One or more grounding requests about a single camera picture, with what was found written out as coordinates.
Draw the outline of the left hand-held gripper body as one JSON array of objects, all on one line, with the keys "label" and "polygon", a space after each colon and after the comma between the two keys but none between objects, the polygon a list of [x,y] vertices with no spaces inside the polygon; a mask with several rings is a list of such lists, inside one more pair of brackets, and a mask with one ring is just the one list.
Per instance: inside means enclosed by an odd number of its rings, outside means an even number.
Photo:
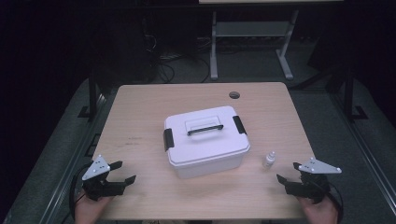
[{"label": "left hand-held gripper body", "polygon": [[125,188],[121,185],[122,182],[106,180],[110,172],[109,164],[102,155],[99,155],[82,176],[82,187],[88,198],[97,201],[101,197],[123,194]]}]

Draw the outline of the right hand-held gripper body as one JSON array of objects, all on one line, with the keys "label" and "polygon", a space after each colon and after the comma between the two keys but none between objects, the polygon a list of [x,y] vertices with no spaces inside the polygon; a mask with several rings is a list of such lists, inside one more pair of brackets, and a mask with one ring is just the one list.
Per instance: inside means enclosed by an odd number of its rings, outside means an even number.
[{"label": "right hand-held gripper body", "polygon": [[300,182],[290,181],[290,185],[284,187],[287,194],[308,198],[314,203],[320,203],[325,196],[331,199],[336,204],[342,201],[337,201],[331,194],[332,184],[329,182],[327,175],[339,175],[342,169],[332,166],[315,158],[310,158],[307,162],[301,163],[300,168]]}]

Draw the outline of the small white dropper bottle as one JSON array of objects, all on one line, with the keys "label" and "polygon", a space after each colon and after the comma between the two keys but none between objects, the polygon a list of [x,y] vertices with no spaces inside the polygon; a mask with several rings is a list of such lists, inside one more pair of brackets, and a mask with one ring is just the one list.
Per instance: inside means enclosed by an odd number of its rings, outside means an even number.
[{"label": "small white dropper bottle", "polygon": [[270,168],[276,160],[276,153],[274,151],[269,152],[262,161],[262,166],[264,168]]}]

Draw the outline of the white plastic storage box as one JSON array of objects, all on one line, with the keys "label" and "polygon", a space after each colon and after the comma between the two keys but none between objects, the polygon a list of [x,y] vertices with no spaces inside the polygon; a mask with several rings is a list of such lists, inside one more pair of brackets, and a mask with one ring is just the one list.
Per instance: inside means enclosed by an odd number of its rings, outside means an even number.
[{"label": "white plastic storage box", "polygon": [[207,153],[169,152],[168,160],[179,178],[193,178],[237,168],[246,154],[246,151],[214,156],[209,156]]}]

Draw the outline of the white lid with black handle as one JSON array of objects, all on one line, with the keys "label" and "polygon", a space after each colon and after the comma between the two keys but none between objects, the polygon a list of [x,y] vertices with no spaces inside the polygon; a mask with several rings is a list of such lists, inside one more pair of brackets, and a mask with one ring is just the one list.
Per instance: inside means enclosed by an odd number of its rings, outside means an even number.
[{"label": "white lid with black handle", "polygon": [[229,105],[168,117],[163,141],[175,168],[243,156],[250,148],[244,125]]}]

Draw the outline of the person's right hand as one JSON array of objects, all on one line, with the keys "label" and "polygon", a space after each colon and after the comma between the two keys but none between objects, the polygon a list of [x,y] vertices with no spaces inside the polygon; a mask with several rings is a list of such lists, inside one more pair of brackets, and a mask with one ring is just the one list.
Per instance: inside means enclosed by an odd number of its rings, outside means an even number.
[{"label": "person's right hand", "polygon": [[320,203],[302,197],[297,197],[297,201],[310,224],[337,224],[338,210],[328,197],[324,197]]}]

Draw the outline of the person's left hand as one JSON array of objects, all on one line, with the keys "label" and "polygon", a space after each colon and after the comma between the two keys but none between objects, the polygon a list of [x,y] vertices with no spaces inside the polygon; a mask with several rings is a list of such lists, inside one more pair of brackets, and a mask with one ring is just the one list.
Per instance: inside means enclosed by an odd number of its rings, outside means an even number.
[{"label": "person's left hand", "polygon": [[113,197],[101,197],[97,201],[88,198],[83,190],[75,202],[75,224],[95,224]]}]

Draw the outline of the black metal stand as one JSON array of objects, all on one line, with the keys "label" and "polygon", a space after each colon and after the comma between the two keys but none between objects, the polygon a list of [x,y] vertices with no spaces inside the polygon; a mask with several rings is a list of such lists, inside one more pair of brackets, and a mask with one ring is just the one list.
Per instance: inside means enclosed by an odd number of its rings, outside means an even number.
[{"label": "black metal stand", "polygon": [[357,119],[368,119],[368,116],[364,112],[361,106],[353,105],[353,93],[354,93],[354,77],[351,69],[348,69],[345,75],[345,87],[344,87],[344,113],[346,118],[350,122],[354,122]]},{"label": "black metal stand", "polygon": [[97,90],[97,83],[95,78],[95,73],[91,71],[89,78],[89,104],[84,105],[79,113],[79,118],[87,119],[88,122],[93,121],[97,113],[97,100],[98,100],[98,90]]}]

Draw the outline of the aluminium rail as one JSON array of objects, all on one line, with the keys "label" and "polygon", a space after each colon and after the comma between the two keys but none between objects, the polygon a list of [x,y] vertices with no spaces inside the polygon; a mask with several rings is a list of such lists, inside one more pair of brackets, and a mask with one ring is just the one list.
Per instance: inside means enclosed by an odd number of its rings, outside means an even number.
[{"label": "aluminium rail", "polygon": [[101,134],[104,129],[108,112],[109,101],[102,93],[99,93],[97,113],[93,121],[88,122],[87,119],[77,117],[77,120],[82,121],[82,131],[78,134],[77,144],[72,146],[71,156],[61,169],[61,179],[50,195],[49,203],[45,206],[39,224],[69,224],[73,221],[70,216],[69,199],[79,192],[81,175],[85,172],[83,166],[92,160],[84,156],[85,151],[93,136],[96,133]]},{"label": "aluminium rail", "polygon": [[351,133],[356,144],[358,145],[362,158],[368,166],[375,183],[378,185],[392,214],[396,217],[396,189],[392,186],[384,170],[382,169],[379,160],[373,154],[372,149],[369,147],[367,141],[363,138],[363,135],[356,124],[358,120],[367,120],[368,116],[359,105],[354,106],[352,109],[352,111],[356,111],[356,114],[352,113],[351,115],[348,115],[344,109],[344,102],[339,96],[330,94],[329,98],[339,113],[342,121],[345,123],[346,127]]}]

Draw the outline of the grey metal frame table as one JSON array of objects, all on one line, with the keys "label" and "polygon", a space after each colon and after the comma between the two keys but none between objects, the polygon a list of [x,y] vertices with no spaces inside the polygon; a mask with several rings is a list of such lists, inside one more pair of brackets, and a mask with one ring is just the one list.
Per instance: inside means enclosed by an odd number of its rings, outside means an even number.
[{"label": "grey metal frame table", "polygon": [[212,80],[219,78],[217,40],[220,37],[281,37],[283,45],[276,50],[276,57],[286,80],[293,80],[286,53],[298,20],[301,7],[311,4],[340,3],[343,0],[198,0],[203,6],[259,7],[260,5],[289,6],[287,21],[219,21],[218,10],[212,12],[211,49],[209,54],[209,74]]}]

